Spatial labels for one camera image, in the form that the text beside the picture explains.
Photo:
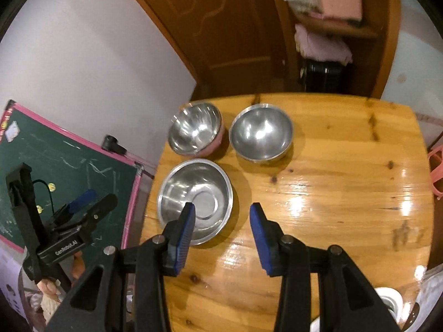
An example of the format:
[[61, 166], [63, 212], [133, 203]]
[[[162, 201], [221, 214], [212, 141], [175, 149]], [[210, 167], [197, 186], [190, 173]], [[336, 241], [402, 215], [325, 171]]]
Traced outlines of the steel bowl bottom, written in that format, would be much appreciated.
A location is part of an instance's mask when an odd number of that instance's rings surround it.
[[165, 226], [176, 220], [187, 202], [195, 207], [192, 245], [215, 238], [231, 217], [233, 187], [226, 172], [207, 159], [193, 159], [175, 166], [158, 192], [157, 215]]

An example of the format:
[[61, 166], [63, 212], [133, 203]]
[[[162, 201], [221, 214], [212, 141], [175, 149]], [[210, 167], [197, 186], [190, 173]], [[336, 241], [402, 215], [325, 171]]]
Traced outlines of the round steel bowl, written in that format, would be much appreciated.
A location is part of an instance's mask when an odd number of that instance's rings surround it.
[[233, 120], [229, 141], [233, 150], [252, 163], [268, 163], [285, 156], [294, 127], [285, 111], [269, 103], [245, 108]]

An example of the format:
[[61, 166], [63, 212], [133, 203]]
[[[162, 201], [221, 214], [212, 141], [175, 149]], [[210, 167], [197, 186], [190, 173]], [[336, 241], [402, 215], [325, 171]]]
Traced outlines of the pink-sided steel bowl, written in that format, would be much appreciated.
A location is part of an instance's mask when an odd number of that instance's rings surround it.
[[172, 117], [168, 144], [182, 157], [207, 157], [221, 145], [224, 133], [219, 109], [209, 102], [194, 102]]

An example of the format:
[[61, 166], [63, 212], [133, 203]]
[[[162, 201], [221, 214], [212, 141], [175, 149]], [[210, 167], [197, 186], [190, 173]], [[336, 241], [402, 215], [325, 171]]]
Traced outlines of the large white plate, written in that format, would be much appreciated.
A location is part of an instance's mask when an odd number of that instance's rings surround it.
[[311, 331], [399, 331], [403, 297], [392, 288], [345, 286], [334, 298], [321, 300], [321, 315]]

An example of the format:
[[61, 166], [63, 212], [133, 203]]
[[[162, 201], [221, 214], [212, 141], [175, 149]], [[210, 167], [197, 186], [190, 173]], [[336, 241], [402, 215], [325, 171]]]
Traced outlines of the black clip on chalkboard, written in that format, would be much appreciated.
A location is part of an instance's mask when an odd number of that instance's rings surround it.
[[101, 148], [107, 152], [125, 156], [127, 154], [127, 149], [118, 143], [116, 137], [111, 135], [106, 135], [103, 142], [101, 143]]

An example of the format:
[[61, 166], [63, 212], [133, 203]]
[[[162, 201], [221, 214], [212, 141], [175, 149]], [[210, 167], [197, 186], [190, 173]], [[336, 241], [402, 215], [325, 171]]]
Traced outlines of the pink plastic stool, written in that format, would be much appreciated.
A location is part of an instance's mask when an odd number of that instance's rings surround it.
[[432, 192], [438, 200], [442, 198], [442, 146], [433, 148], [428, 153]]

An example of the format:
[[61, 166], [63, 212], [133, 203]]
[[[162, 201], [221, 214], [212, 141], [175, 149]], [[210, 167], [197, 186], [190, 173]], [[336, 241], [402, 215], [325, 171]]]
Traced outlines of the folded pink cloth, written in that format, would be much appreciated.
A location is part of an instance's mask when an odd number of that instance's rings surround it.
[[310, 32], [304, 25], [295, 25], [296, 50], [305, 59], [319, 62], [339, 62], [347, 65], [353, 62], [352, 52], [340, 37], [327, 37]]

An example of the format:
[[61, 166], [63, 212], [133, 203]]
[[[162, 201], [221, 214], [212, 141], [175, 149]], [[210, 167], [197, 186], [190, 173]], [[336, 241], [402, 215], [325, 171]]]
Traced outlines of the brown wooden door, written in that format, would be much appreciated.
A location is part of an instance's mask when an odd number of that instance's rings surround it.
[[195, 79], [193, 99], [283, 92], [297, 72], [282, 0], [136, 0]]

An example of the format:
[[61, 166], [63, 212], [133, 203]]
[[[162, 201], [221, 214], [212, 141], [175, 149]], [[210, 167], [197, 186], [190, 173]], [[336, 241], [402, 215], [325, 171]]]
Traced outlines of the wooden corner shelf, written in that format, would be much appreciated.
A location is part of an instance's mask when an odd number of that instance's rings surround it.
[[319, 34], [338, 35], [348, 44], [356, 66], [351, 94], [381, 98], [386, 86], [400, 32], [400, 0], [363, 0], [359, 27], [334, 20], [320, 20], [291, 11], [283, 0], [274, 0], [282, 28], [290, 79], [299, 76], [294, 33], [297, 23]]

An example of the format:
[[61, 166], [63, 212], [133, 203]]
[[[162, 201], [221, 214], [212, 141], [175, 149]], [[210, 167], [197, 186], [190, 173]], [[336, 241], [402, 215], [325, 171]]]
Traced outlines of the green chalkboard pink frame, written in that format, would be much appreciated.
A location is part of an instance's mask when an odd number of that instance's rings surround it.
[[92, 261], [99, 247], [138, 245], [140, 185], [150, 174], [141, 159], [105, 151], [10, 100], [1, 109], [1, 176], [21, 164], [31, 166], [38, 180], [35, 201], [42, 220], [87, 190], [98, 199], [117, 196], [116, 209], [98, 224], [92, 245], [83, 251], [85, 261]]

